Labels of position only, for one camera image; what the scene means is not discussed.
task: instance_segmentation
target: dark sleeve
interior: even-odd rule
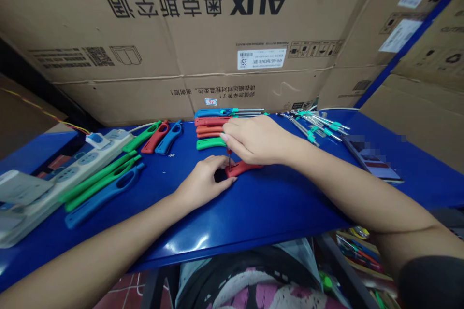
[[[427,256],[406,263],[398,279],[399,297],[411,308],[464,308],[464,260]]]

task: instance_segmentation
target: red plastic handle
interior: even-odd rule
[[[195,118],[195,126],[221,126],[232,117],[199,117]]]
[[[219,138],[221,133],[201,133],[197,134],[197,138],[203,139],[203,138]]]
[[[198,126],[197,127],[198,134],[214,133],[214,132],[222,133],[223,131],[224,130],[222,129],[222,126]]]
[[[230,170],[229,170],[229,167],[226,167],[225,170],[226,170],[227,177],[232,177],[232,176],[237,177],[237,176],[239,176],[240,174],[244,173],[247,170],[259,169],[259,168],[262,168],[262,167],[264,167],[264,166],[255,165],[255,164],[248,164],[248,163],[245,163],[244,161],[240,161],[235,166],[231,167]]]
[[[169,132],[169,121],[166,120],[163,123],[161,123],[156,130],[156,132],[153,133],[150,139],[146,142],[145,146],[143,149],[140,151],[144,154],[152,154],[155,151],[155,147],[158,146],[160,141],[164,138],[164,136]]]

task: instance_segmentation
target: number label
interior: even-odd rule
[[[204,103],[206,105],[217,105],[218,103],[218,100],[217,99],[204,99]]]

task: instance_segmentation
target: phone screen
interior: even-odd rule
[[[366,142],[359,141],[357,138],[356,136],[344,136],[343,143],[348,147],[351,154],[358,160],[364,170],[386,182],[404,182],[395,170],[375,155],[374,149],[369,148],[366,146]]]

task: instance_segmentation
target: blue table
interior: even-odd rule
[[[405,183],[398,188],[425,208],[464,205],[463,175],[358,112],[334,110],[328,114],[328,118],[350,126],[350,134],[365,135],[366,141],[375,143],[404,178]],[[288,120],[273,118],[288,131],[303,136]],[[175,156],[143,154],[147,167],[137,185],[113,199],[85,224],[68,230],[64,209],[60,208],[19,244],[0,250],[0,291],[74,245],[172,193],[199,160],[226,154],[222,147],[197,151],[196,140],[194,124],[185,123],[184,134],[171,150]],[[343,144],[328,138],[318,141],[325,151],[356,165]],[[169,228],[131,271],[237,252],[350,225],[352,222],[305,177],[281,165],[267,166],[244,173],[231,189]]]

